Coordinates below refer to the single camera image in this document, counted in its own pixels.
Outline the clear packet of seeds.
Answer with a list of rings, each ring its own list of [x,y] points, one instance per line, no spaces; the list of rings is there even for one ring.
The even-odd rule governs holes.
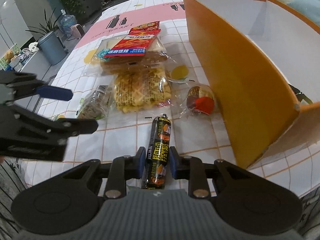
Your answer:
[[[92,93],[80,99],[76,117],[94,120],[106,118],[111,92],[112,89],[108,85],[99,85]]]

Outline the black sausage stick snack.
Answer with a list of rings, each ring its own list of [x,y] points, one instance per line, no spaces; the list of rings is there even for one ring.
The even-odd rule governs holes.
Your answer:
[[[165,178],[169,159],[171,121],[166,114],[154,118],[149,146],[146,154],[142,188],[161,190],[165,188]]]

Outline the yellow waffle snack packet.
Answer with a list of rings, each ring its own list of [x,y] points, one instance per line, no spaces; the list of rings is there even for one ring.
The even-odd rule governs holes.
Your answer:
[[[123,113],[166,106],[171,87],[163,65],[117,75],[113,82],[113,101]]]

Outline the packaged sliced bread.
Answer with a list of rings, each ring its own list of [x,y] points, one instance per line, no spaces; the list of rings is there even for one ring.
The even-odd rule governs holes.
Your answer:
[[[104,57],[105,54],[124,37],[124,35],[120,35],[103,39],[100,42],[87,68],[88,75],[119,74],[124,71],[153,67],[167,61],[167,51],[159,38],[156,38],[152,42],[143,56]]]

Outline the red spicy strip packet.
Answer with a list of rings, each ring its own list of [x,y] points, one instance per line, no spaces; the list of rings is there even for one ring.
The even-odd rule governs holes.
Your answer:
[[[103,58],[144,56],[150,48],[160,29],[149,31],[130,31],[124,38],[103,54]]]

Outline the red snack bag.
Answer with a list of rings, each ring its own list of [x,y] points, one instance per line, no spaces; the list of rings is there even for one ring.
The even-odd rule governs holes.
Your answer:
[[[130,31],[154,31],[159,29],[159,21],[141,24],[131,28]]]

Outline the orange cardboard storage box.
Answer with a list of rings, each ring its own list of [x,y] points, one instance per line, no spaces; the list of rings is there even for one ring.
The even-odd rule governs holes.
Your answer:
[[[276,0],[183,0],[236,163],[319,141],[319,26]]]

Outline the grey blue trash bin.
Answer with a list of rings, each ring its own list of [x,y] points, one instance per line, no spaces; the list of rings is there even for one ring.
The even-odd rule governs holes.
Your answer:
[[[51,65],[56,65],[67,55],[62,42],[53,31],[39,38],[37,47]]]

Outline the teddy bear toy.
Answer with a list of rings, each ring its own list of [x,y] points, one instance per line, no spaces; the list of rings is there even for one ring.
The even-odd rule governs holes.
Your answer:
[[[11,60],[14,58],[15,54],[12,50],[8,50],[4,55],[4,60],[7,64],[11,62]]]

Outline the pink small heater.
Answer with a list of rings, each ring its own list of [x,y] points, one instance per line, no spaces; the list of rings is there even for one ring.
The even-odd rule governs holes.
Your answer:
[[[85,31],[80,24],[75,24],[71,26],[71,35],[74,38],[82,38],[85,35]]]

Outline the large water bottle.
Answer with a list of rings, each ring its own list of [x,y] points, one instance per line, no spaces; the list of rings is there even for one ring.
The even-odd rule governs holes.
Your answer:
[[[71,34],[72,34],[71,27],[76,25],[77,23],[78,22],[77,22],[76,17],[74,15],[64,14],[61,21],[60,21],[60,29],[67,36],[71,36]]]

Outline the checkered pink tablecloth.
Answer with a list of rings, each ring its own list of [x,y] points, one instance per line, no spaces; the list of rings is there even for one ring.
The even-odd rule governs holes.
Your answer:
[[[97,50],[103,39],[125,35],[132,27],[152,21],[160,22],[160,39],[169,54],[164,65],[167,75],[171,74],[170,67],[185,64],[188,68],[185,82],[194,80],[211,88],[189,41],[184,1],[131,0],[106,10],[59,71],[55,84],[72,90],[73,98],[69,102],[46,100],[40,113],[47,118],[59,114],[73,118],[82,97],[99,85],[112,87],[116,78],[113,75],[87,75],[86,54]],[[237,165],[219,102],[215,99],[216,110],[210,116],[179,117],[174,113],[171,101],[166,106],[130,113],[112,106],[107,117],[99,120],[94,133],[68,140],[63,161],[25,160],[22,163],[24,181],[28,186],[35,186],[91,159],[106,164],[122,155],[134,155],[140,147],[149,145],[152,121],[163,113],[171,121],[170,144],[176,147],[178,154],[197,157],[205,163],[224,159]],[[261,160],[247,169],[304,196],[319,186],[319,141],[294,154],[283,153],[270,163]]]

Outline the light blue cushion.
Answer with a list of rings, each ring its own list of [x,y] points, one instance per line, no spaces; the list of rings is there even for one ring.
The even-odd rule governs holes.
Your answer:
[[[320,24],[320,0],[292,0],[287,5],[315,24]]]

